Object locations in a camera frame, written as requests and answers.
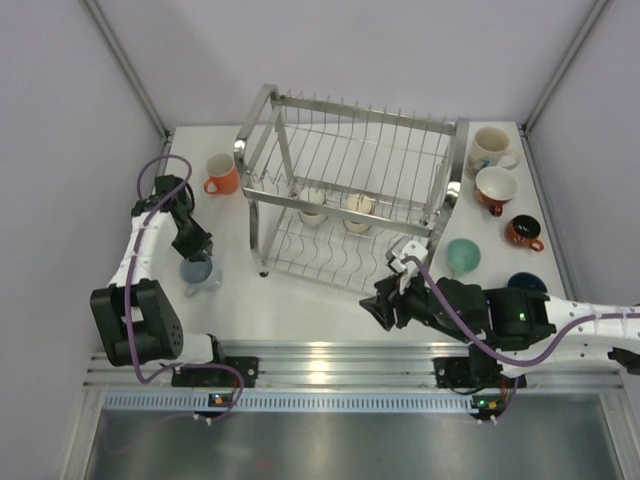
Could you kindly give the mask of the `light blue mug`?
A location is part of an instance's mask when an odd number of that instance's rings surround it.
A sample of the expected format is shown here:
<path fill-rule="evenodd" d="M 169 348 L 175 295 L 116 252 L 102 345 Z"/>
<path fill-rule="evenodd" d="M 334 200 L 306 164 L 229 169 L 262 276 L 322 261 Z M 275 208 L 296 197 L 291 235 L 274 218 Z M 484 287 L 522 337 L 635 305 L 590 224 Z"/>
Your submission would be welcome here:
<path fill-rule="evenodd" d="M 180 263 L 179 273 L 186 284 L 184 295 L 187 298 L 199 293 L 213 293 L 222 283 L 221 271 L 209 256 L 197 260 L 184 259 Z"/>

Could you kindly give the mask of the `small cream steel tumbler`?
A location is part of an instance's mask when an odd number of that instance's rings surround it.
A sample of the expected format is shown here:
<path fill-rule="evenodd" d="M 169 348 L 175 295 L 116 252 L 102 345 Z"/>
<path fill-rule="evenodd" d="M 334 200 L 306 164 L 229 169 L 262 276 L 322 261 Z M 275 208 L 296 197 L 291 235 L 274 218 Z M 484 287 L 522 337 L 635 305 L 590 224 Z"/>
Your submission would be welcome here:
<path fill-rule="evenodd" d="M 373 212 L 374 206 L 373 201 L 369 197 L 355 194 L 347 197 L 346 208 L 352 212 L 369 215 Z M 344 226 L 349 232 L 354 234 L 363 234 L 370 228 L 368 224 L 350 220 L 345 220 Z"/>

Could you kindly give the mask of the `white cup orange handle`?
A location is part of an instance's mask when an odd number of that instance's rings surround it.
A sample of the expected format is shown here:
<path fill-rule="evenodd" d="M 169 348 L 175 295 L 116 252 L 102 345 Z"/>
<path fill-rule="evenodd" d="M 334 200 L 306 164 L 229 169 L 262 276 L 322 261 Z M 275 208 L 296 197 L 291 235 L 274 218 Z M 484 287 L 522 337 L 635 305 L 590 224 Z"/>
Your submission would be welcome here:
<path fill-rule="evenodd" d="M 504 206 L 515 198 L 518 181 L 507 169 L 486 167 L 475 177 L 475 196 L 478 203 L 493 217 L 503 214 Z"/>

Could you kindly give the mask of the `cream floral mug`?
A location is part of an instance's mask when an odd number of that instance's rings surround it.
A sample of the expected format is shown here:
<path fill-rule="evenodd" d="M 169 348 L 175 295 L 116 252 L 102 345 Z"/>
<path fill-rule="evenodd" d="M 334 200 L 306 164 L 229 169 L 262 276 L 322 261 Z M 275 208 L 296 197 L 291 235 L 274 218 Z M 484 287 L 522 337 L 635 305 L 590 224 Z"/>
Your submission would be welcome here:
<path fill-rule="evenodd" d="M 515 169 L 521 162 L 521 156 L 511 149 L 510 145 L 510 138 L 504 130 L 490 126 L 480 128 L 471 143 L 466 161 L 466 173 L 471 178 L 475 178 L 487 167 Z"/>

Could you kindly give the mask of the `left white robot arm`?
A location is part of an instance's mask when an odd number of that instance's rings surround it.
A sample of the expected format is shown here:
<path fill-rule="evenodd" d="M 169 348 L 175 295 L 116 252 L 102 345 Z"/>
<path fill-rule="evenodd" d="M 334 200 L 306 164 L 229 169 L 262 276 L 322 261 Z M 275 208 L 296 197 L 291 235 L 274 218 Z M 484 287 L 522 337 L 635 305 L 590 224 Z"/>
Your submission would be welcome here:
<path fill-rule="evenodd" d="M 107 359 L 115 367 L 138 362 L 193 362 L 193 373 L 215 386 L 227 376 L 228 363 L 211 334 L 186 332 L 161 285 L 171 250 L 186 263 L 213 266 L 212 235 L 193 219 L 193 190 L 188 182 L 164 175 L 155 179 L 154 194 L 132 208 L 127 249 L 109 284 L 90 296 L 90 308 Z"/>

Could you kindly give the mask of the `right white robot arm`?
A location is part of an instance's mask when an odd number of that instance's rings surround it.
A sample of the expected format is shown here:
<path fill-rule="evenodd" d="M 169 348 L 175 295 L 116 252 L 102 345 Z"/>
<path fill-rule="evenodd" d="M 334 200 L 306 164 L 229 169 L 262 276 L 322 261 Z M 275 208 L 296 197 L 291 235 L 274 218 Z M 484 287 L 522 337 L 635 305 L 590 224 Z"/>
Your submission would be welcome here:
<path fill-rule="evenodd" d="M 360 301 L 386 331 L 416 321 L 468 348 L 435 362 L 438 383 L 487 388 L 536 370 L 619 367 L 639 372 L 639 309 L 578 303 L 522 288 L 482 289 L 441 278 L 430 289 L 421 275 L 405 290 L 392 275 Z"/>

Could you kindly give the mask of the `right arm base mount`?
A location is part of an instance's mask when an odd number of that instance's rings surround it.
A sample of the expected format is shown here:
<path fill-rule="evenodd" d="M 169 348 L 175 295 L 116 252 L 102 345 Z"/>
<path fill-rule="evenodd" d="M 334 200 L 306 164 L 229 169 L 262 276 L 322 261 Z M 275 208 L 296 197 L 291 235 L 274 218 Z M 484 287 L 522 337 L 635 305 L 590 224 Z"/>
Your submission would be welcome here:
<path fill-rule="evenodd" d="M 461 394 L 475 394 L 484 389 L 513 388 L 515 379 L 503 374 L 498 361 L 475 345 L 467 356 L 437 357 L 433 360 L 436 384 L 439 388 Z"/>

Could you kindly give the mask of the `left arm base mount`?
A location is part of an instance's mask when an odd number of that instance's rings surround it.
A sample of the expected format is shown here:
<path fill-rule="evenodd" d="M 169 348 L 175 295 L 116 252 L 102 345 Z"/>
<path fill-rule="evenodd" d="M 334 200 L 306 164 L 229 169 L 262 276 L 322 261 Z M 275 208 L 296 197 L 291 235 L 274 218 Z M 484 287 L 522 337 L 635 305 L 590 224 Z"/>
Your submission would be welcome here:
<path fill-rule="evenodd" d="M 256 356 L 227 356 L 225 365 L 237 371 L 244 386 L 253 388 L 259 373 L 259 358 Z M 225 369 L 189 368 L 172 374 L 171 386 L 176 388 L 231 388 L 239 387 L 233 372 Z"/>

